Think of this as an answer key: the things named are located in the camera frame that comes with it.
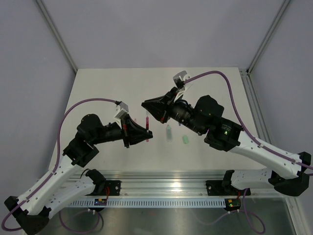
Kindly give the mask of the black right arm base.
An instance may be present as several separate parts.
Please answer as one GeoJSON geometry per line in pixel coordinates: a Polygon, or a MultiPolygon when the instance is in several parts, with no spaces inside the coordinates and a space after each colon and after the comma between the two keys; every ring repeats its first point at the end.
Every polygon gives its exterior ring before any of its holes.
{"type": "Polygon", "coordinates": [[[231,185],[234,181],[231,177],[234,173],[238,173],[235,170],[227,170],[222,180],[207,180],[205,186],[208,196],[243,196],[244,189],[237,189],[231,185]]]}

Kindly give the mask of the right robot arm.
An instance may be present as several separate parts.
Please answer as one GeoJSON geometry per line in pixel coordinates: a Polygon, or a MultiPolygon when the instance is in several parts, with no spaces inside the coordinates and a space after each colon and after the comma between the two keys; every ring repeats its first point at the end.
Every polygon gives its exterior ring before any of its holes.
{"type": "Polygon", "coordinates": [[[305,170],[311,163],[307,152],[288,153],[263,140],[249,136],[243,126],[222,117],[224,107],[209,95],[198,99],[194,107],[183,100],[177,88],[164,96],[142,102],[157,121],[173,119],[199,136],[204,142],[224,152],[245,156],[264,166],[260,170],[227,170],[222,180],[207,180],[207,194],[237,196],[251,188],[273,188],[277,192],[297,197],[308,187],[310,176],[305,170]]]}

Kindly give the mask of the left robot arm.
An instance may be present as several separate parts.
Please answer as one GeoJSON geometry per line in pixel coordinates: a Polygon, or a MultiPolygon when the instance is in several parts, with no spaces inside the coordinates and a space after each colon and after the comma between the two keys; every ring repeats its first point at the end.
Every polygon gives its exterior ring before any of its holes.
{"type": "Polygon", "coordinates": [[[73,140],[58,151],[55,167],[20,196],[9,196],[4,204],[14,216],[19,229],[28,235],[39,233],[61,209],[85,195],[107,192],[106,178],[98,170],[89,170],[75,184],[60,189],[62,184],[99,153],[97,144],[122,140],[126,148],[151,139],[150,130],[136,124],[129,114],[116,122],[103,125],[95,114],[84,116],[73,140]]]}

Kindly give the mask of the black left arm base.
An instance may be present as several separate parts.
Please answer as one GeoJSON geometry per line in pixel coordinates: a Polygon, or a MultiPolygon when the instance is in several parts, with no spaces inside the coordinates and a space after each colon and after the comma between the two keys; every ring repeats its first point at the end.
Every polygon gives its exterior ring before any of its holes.
{"type": "Polygon", "coordinates": [[[85,176],[91,178],[94,189],[87,196],[119,196],[121,190],[120,180],[108,180],[96,169],[89,169],[85,176]]]}

